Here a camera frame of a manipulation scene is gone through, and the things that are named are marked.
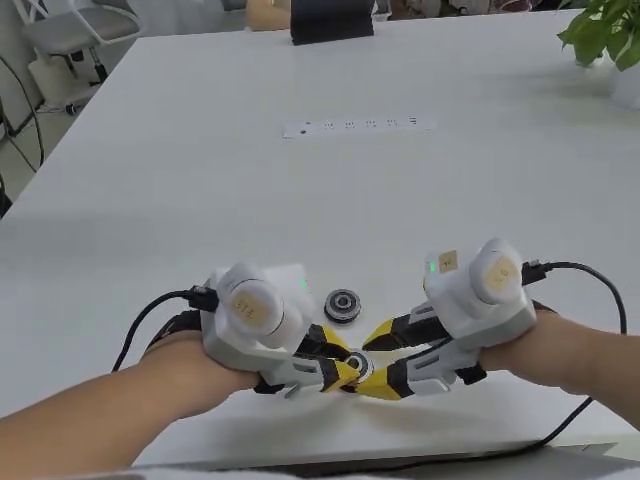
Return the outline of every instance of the cable connector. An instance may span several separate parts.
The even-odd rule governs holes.
[[[187,300],[191,308],[212,313],[218,309],[218,304],[220,303],[218,292],[213,288],[202,287],[200,285],[194,285],[189,289],[189,298],[187,298]]]
[[[522,286],[531,285],[547,278],[549,269],[539,260],[531,260],[522,264]]]

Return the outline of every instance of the black cable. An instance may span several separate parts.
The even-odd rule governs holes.
[[[40,166],[42,166],[42,164],[44,163],[44,143],[42,142],[42,130],[40,129],[40,121],[38,120],[38,115],[36,115],[36,110],[35,108],[33,108],[33,104],[31,103],[31,100],[29,100],[29,95],[27,94],[27,89],[25,88],[24,83],[22,83],[22,80],[20,80],[20,77],[18,76],[16,71],[13,69],[13,67],[11,67],[9,62],[7,62],[7,60],[2,55],[0,55],[0,62],[2,62],[5,67],[7,67],[7,70],[9,70],[11,75],[13,75],[13,77],[16,79],[16,81],[18,82],[18,85],[20,85],[20,88],[22,89],[22,93],[24,94],[24,99],[26,100],[27,105],[29,105],[29,110],[31,110],[31,115],[33,116],[33,121],[36,125],[36,134],[38,136],[38,146],[40,148]],[[6,122],[5,125],[7,130],[7,136],[11,138],[9,136],[9,123]]]
[[[4,183],[4,178],[2,178],[2,174],[0,173],[0,218],[4,215],[4,204],[7,198],[9,198],[7,196],[7,184]]]
[[[184,298],[185,300],[190,300],[193,298],[193,292],[189,290],[178,290],[175,292],[165,293],[164,295],[160,295],[153,302],[151,302],[149,305],[144,307],[144,309],[140,312],[140,314],[136,317],[136,319],[131,324],[131,327],[129,327],[127,336],[125,337],[124,343],[122,344],[122,350],[118,355],[118,359],[116,360],[116,363],[113,365],[113,368],[111,369],[112,373],[120,370],[120,367],[122,366],[122,362],[127,356],[129,349],[131,348],[131,342],[133,342],[133,337],[136,334],[138,327],[144,320],[144,317],[149,315],[149,312],[151,312],[151,310],[156,308],[158,305],[166,302],[167,300],[171,300],[172,298]]]
[[[4,131],[7,132],[7,139],[9,140],[9,143],[11,143],[11,145],[13,145],[13,148],[15,148],[18,151],[18,153],[20,154],[22,159],[25,161],[25,163],[29,166],[31,171],[33,173],[36,173],[35,167],[33,165],[31,165],[31,162],[29,161],[27,156],[20,149],[20,147],[18,147],[18,145],[16,144],[15,140],[13,138],[11,138],[11,135],[9,134],[9,119],[7,118],[7,115],[6,115],[5,111],[4,111],[4,104],[2,103],[2,98],[0,98],[0,122],[4,126]]]
[[[609,280],[607,277],[602,275],[597,270],[583,265],[581,263],[573,263],[573,262],[550,262],[544,264],[538,264],[537,262],[531,262],[531,264],[525,264],[525,267],[531,266],[535,270],[539,270],[540,276],[536,280],[542,280],[546,277],[546,273],[551,272],[552,270],[559,269],[569,269],[569,270],[580,270],[582,272],[588,273],[592,277],[596,278],[603,284],[607,286],[607,288],[611,291],[613,295],[613,299],[615,300],[616,307],[618,309],[618,316],[620,319],[620,333],[622,335],[627,334],[627,312],[624,307],[624,302],[622,301],[622,296],[620,292],[616,288],[616,286]],[[534,283],[536,280],[528,281],[527,283]],[[542,448],[544,448],[547,444],[552,442],[558,437],[589,405],[593,403],[593,398],[588,397],[584,400],[573,412],[565,418],[558,427],[553,430],[549,435],[544,437],[542,440],[537,440],[529,445],[525,445],[524,447],[518,447],[511,450],[502,450],[497,452],[487,452],[480,455],[474,455],[469,457],[446,457],[446,458],[433,458],[420,460],[417,462],[411,462],[403,465],[394,465],[390,467],[373,467],[363,470],[342,470],[339,472],[330,472],[325,475],[314,475],[316,477],[336,477],[342,475],[368,475],[372,473],[391,473],[398,472],[410,468],[423,467],[427,465],[442,465],[449,463],[473,463],[473,462],[482,462],[487,460],[499,460],[504,458],[512,458],[520,455],[525,455],[528,453],[536,452]]]
[[[18,144],[16,143],[16,141],[11,138],[11,136],[9,135],[9,132],[7,132],[7,138],[9,139],[9,143],[11,145],[13,145],[13,148],[16,149],[16,151],[20,154],[20,157],[22,157],[22,160],[24,160],[24,162],[27,164],[27,166],[31,169],[31,171],[33,173],[37,173],[37,169],[36,167],[34,167],[33,165],[31,165],[31,162],[29,161],[29,159],[27,158],[27,156],[24,154],[24,152],[22,151],[22,149],[18,146]]]

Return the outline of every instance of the sticker label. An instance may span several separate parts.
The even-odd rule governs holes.
[[[254,328],[262,327],[269,318],[269,309],[249,292],[239,292],[231,300],[231,309],[244,322]]]
[[[502,257],[484,276],[485,285],[494,292],[502,292],[512,279],[518,276],[518,269],[508,257]]]
[[[438,257],[438,264],[440,265],[440,273],[447,273],[458,269],[458,251],[451,250],[450,252],[441,253]]]

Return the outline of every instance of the metal bearing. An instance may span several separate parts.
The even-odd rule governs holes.
[[[332,322],[351,323],[360,315],[360,297],[352,290],[334,290],[327,295],[324,313]]]
[[[347,357],[345,363],[352,368],[355,368],[360,373],[358,379],[350,385],[345,385],[342,390],[349,393],[355,393],[356,385],[364,382],[375,371],[375,365],[373,361],[367,356],[367,353],[362,350],[352,350],[351,355]]]

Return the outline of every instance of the green leaf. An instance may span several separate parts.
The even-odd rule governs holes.
[[[627,45],[630,35],[626,30],[618,30],[609,37],[609,40],[607,40],[607,52],[609,52],[611,60],[616,61],[622,49]]]
[[[602,7],[607,7],[610,2],[607,0],[591,0],[587,3],[587,7],[585,8],[585,12],[590,16],[595,15],[596,13],[600,13]]]
[[[611,29],[599,20],[589,19],[573,38],[576,60],[582,65],[591,65],[607,46]]]
[[[602,21],[609,25],[613,25],[622,18],[622,15],[630,6],[631,2],[629,0],[613,0],[607,2],[603,11],[604,16]]]
[[[616,58],[616,67],[618,67],[618,70],[621,72],[640,62],[640,34],[639,32],[633,32],[632,35],[633,39],[631,40],[629,48]]]
[[[582,28],[590,21],[592,20],[589,18],[589,14],[587,12],[582,12],[580,15],[576,16],[576,18],[571,20],[567,29],[559,33],[558,37],[562,40],[564,45],[573,45],[575,44]]]

